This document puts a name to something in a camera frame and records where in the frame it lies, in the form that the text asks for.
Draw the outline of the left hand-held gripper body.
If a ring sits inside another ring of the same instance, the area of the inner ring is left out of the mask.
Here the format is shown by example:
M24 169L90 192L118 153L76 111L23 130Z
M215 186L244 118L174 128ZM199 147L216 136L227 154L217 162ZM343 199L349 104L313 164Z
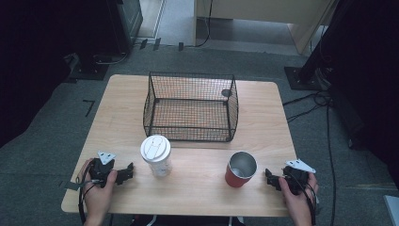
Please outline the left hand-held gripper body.
M94 184L105 187L109 172L114 168L115 157L113 153L98 152L98 156L92 159L89 174Z

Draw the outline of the red metal cup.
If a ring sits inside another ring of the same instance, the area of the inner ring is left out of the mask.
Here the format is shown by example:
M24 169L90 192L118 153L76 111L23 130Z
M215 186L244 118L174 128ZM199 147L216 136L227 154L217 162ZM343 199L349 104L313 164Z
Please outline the red metal cup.
M250 153L234 153L226 167L225 181L231 187L241 187L255 175L257 168L257 162Z

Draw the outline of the white lidded cup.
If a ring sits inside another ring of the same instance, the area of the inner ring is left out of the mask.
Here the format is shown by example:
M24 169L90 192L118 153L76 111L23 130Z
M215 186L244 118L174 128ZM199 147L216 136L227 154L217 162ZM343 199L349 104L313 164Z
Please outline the white lidded cup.
M171 146L166 137L153 135L147 137L140 146L143 160L149 165L156 177L165 177L171 173Z

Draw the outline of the flat black stand base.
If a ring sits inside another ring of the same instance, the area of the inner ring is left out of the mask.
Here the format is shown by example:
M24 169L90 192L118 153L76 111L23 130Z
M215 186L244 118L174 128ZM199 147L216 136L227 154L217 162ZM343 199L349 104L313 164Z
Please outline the flat black stand base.
M102 81L105 77L107 70L108 70L107 65L94 64L91 65L90 67L85 67L80 62L78 62L72 69L69 78L77 80Z

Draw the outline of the person's right hand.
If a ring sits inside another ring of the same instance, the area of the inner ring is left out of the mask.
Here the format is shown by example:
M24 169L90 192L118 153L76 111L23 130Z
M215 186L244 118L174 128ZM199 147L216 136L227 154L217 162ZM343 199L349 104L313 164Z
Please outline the person's right hand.
M308 205L308 200L311 200L312 204L315 204L319 185L313 173L309 174L308 186L305 188L305 192L294 195L286 180L282 177L279 178L279 184L281 187L281 193L288 209L289 215L292 220L311 220L311 209Z

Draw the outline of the angled black floor tape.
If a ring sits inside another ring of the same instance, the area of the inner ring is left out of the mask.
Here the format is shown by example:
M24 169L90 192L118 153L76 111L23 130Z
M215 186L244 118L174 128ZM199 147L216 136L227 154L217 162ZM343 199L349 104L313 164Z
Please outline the angled black floor tape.
M85 117L88 117L88 115L90 114L92 108L93 108L94 105L95 105L95 101L94 101L94 100L83 100L83 102L89 104L87 113L86 113L86 115L85 115Z

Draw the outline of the person's dark pants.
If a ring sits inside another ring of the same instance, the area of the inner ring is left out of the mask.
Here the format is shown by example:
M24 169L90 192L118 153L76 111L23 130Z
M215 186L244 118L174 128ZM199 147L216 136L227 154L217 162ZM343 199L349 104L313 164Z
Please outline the person's dark pants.
M130 226L247 226L238 217L137 215Z

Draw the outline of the person's left hand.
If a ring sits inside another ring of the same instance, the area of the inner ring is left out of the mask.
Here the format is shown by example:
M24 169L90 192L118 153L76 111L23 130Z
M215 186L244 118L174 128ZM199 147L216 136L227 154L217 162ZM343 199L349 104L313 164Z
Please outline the person's left hand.
M91 161L91 158L88 159L79 172L79 178L86 182L83 188L83 191L86 194L84 198L87 210L86 219L100 218L104 220L111 206L113 188L118 173L115 170L110 171L105 187L94 185L91 182L89 174L87 174L86 177L83 177L83 173Z

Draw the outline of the beige partition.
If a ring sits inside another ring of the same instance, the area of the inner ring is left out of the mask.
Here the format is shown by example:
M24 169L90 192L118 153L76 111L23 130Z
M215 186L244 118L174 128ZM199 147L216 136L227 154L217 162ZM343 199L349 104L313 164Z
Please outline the beige partition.
M194 0L198 17L287 24L295 48L304 54L311 39L334 12L338 0Z

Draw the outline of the dark cabinet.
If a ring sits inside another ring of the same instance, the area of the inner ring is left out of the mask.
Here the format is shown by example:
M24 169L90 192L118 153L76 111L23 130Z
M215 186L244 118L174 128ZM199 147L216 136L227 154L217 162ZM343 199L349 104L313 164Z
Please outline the dark cabinet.
M106 0L119 54L128 54L143 22L139 0Z

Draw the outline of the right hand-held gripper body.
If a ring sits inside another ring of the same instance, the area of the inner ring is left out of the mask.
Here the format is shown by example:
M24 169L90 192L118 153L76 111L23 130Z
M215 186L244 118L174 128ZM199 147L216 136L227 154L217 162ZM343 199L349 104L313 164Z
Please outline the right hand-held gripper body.
M309 180L309 174L316 170L300 159L288 160L282 169L285 180L293 194L298 195Z

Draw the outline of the black stand base with pole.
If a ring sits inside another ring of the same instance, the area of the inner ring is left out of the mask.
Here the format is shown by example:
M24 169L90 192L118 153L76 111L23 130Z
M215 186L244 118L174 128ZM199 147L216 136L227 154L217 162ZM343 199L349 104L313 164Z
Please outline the black stand base with pole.
M335 8L340 0L319 0L317 5L307 14L307 19L299 24L288 24L290 34L299 54L310 54L302 67L285 67L284 72L291 89L321 90L316 76L316 69L322 59L320 44L313 43L313 37L322 25L329 25Z

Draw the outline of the white flat object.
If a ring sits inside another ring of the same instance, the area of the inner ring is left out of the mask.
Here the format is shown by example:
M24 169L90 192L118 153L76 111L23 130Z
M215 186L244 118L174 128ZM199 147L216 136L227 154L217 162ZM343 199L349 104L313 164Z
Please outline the white flat object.
M399 197L384 195L391 222L393 226L399 226Z

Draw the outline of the black curtain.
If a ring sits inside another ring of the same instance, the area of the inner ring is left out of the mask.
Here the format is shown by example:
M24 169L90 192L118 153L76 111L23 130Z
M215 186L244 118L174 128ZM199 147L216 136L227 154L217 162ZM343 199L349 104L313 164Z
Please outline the black curtain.
M340 0L329 31L332 84L362 122L357 139L399 188L399 0Z
M0 148L22 134L71 69L92 62L109 0L0 0Z

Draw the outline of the black wire mesh basket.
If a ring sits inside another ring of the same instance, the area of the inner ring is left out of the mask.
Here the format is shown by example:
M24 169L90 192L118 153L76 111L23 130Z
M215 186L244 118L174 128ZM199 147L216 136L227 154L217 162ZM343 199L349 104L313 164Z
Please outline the black wire mesh basket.
M223 89L229 89L231 96L222 96ZM238 118L238 91L232 74L149 73L143 110L143 127L148 137L230 142Z

